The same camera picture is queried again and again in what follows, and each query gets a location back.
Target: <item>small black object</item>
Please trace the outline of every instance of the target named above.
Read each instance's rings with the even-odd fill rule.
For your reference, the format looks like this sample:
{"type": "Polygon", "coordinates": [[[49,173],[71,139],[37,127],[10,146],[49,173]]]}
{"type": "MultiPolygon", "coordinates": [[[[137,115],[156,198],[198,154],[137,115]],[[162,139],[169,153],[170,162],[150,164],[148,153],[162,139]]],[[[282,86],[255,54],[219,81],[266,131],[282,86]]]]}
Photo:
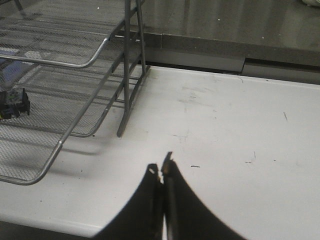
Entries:
{"type": "Polygon", "coordinates": [[[25,112],[30,114],[30,101],[24,88],[0,91],[0,120],[18,118],[25,112]]]}

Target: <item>white countertop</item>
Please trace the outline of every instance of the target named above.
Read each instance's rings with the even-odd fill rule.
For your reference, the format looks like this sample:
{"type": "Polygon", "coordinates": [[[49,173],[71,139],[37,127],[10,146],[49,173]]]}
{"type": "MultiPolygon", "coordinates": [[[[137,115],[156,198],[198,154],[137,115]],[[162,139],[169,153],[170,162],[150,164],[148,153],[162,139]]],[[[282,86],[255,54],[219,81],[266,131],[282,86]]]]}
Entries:
{"type": "Polygon", "coordinates": [[[147,164],[173,151],[198,197],[244,237],[318,240],[319,103],[317,85],[152,67],[123,137],[115,108],[95,136],[70,137],[39,183],[0,182],[0,221],[92,237],[147,164]]]}

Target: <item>wire mesh desk tray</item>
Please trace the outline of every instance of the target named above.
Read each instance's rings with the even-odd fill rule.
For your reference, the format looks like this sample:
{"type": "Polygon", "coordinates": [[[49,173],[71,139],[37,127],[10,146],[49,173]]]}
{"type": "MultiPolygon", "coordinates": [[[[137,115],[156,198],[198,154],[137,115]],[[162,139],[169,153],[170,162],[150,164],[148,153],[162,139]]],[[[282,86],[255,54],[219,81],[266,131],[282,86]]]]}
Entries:
{"type": "Polygon", "coordinates": [[[116,13],[115,9],[118,9],[117,13],[121,12],[122,14],[119,15],[123,16],[124,2],[126,13],[125,20],[117,16],[120,23],[115,22],[113,29],[103,37],[100,30],[103,32],[106,28],[100,29],[101,26],[96,23],[97,19],[91,15],[92,13],[85,16],[88,23],[94,22],[92,25],[99,28],[95,31],[99,33],[97,36],[101,37],[100,45],[96,44],[92,38],[84,37],[83,34],[87,34],[88,25],[80,24],[75,30],[66,19],[72,19],[74,26],[78,26],[77,23],[82,16],[77,18],[77,15],[69,13],[68,8],[72,4],[76,3],[77,8],[94,6],[97,9],[97,6],[102,6],[98,7],[101,10],[102,3],[106,1],[93,0],[87,5],[87,1],[84,0],[28,0],[25,2],[29,5],[23,10],[21,6],[16,6],[20,15],[15,12],[9,17],[1,18],[0,23],[5,22],[5,24],[0,26],[0,70],[14,66],[14,69],[12,67],[10,69],[16,78],[12,85],[15,88],[26,89],[31,105],[28,116],[0,120],[0,181],[31,185],[41,180],[68,136],[88,137],[94,134],[109,109],[115,104],[124,108],[118,136],[122,134],[128,121],[131,104],[149,69],[149,66],[145,65],[142,18],[139,13],[137,17],[140,29],[130,37],[130,18],[133,11],[139,9],[141,14],[139,1],[136,1],[137,6],[131,8],[130,0],[108,0],[113,9],[110,14],[116,13]],[[68,6],[65,12],[62,6],[68,6]],[[57,9],[60,15],[52,13],[50,16],[51,12],[48,8],[57,9]],[[49,19],[53,16],[57,17],[54,21],[49,19]],[[50,38],[50,34],[46,35],[47,32],[43,37],[41,32],[28,38],[30,32],[26,29],[30,25],[25,21],[29,19],[32,27],[39,24],[36,28],[40,28],[44,21],[43,31],[53,33],[54,37],[50,36],[50,38]],[[63,32],[66,33],[66,28],[70,28],[74,34],[70,39],[77,38],[76,34],[81,33],[85,40],[68,41],[65,35],[62,37],[53,27],[45,26],[62,24],[63,19],[67,22],[63,26],[63,32]],[[116,30],[123,25],[125,38],[114,37],[116,30]],[[26,41],[21,41],[18,34],[15,35],[19,31],[27,32],[28,36],[23,35],[26,41]],[[8,41],[12,44],[6,42],[9,37],[14,37],[13,41],[8,41]],[[87,48],[90,43],[93,43],[94,47],[87,48]],[[130,77],[139,61],[142,66],[138,75],[130,77]]]}

